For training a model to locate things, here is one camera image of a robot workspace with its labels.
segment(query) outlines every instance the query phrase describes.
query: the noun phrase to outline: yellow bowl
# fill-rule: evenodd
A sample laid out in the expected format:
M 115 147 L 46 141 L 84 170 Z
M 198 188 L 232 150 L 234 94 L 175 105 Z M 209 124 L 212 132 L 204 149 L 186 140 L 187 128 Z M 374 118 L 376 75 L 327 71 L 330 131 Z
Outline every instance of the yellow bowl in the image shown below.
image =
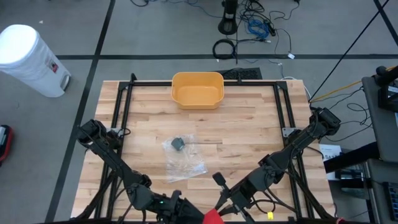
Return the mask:
M 218 72 L 178 72 L 172 98 L 180 109 L 216 109 L 224 98 L 224 78 Z

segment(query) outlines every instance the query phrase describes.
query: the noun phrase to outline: wooden table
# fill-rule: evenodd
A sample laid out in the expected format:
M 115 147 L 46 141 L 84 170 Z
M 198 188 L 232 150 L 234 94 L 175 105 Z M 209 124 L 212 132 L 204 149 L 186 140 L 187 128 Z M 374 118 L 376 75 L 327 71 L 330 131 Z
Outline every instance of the wooden table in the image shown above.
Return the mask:
M 111 125 L 118 90 L 118 81 L 105 81 L 99 97 L 95 119 L 105 126 Z M 289 95 L 297 127 L 308 125 L 311 115 L 303 82 L 288 81 Z M 213 208 L 220 195 L 220 187 L 211 178 L 220 171 L 232 187 L 250 171 L 257 168 L 257 162 L 267 154 L 283 148 L 280 124 L 275 105 L 275 96 L 269 86 L 226 86 L 221 106 L 216 110 L 180 110 L 170 97 L 169 86 L 135 86 L 129 108 L 127 128 L 131 134 L 124 140 L 122 159 L 134 170 L 147 174 L 152 180 L 151 189 L 157 193 L 171 196 L 173 190 L 182 191 L 186 197 L 203 213 Z M 205 160 L 208 173 L 187 180 L 167 182 L 165 173 L 165 154 L 162 142 L 178 134 L 195 134 Z M 310 190 L 330 213 L 334 213 L 322 157 L 319 153 L 304 150 L 303 161 Z M 91 151 L 86 153 L 80 182 L 73 206 L 75 217 L 89 204 L 100 184 L 103 161 Z M 271 186 L 272 191 L 285 203 L 293 206 L 289 178 Z M 301 191 L 300 203 L 306 216 L 305 202 Z M 264 198 L 256 194 L 256 199 Z M 104 199 L 103 214 L 108 199 Z M 122 194 L 114 205 L 113 218 L 121 216 L 129 201 Z M 260 203 L 263 210 L 271 210 L 272 204 Z M 267 220 L 267 215 L 256 207 L 249 213 L 256 221 Z M 290 210 L 278 206 L 274 220 L 286 221 L 294 216 Z M 155 214 L 149 212 L 147 220 Z M 131 210 L 126 220 L 141 221 L 142 213 Z M 224 221 L 243 220 L 240 215 L 226 215 Z

